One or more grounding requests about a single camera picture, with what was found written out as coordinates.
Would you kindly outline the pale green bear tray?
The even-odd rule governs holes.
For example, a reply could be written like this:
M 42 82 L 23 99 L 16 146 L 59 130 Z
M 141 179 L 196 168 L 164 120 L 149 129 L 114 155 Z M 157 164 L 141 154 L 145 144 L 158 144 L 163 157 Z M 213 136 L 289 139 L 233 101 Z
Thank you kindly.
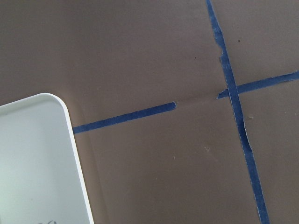
M 94 222 L 68 109 L 53 94 L 0 108 L 0 221 Z

